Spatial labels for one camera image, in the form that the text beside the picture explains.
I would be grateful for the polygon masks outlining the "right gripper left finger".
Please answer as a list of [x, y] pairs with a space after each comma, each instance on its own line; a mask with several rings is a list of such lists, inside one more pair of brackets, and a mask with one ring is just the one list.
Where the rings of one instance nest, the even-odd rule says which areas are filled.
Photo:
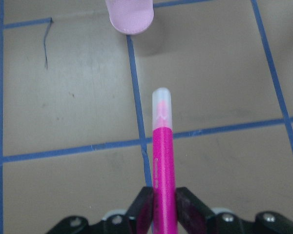
[[143, 187], [128, 210], [115, 211], [90, 225], [85, 217], [72, 215], [62, 219], [49, 234], [146, 234], [152, 223], [153, 188]]

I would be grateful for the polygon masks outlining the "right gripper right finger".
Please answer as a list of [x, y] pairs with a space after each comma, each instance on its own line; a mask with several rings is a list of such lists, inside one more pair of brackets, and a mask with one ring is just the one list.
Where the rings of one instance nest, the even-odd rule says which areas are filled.
[[215, 213], [188, 188], [176, 189], [178, 221], [188, 234], [293, 234], [293, 221], [273, 212], [259, 212], [253, 222], [233, 213]]

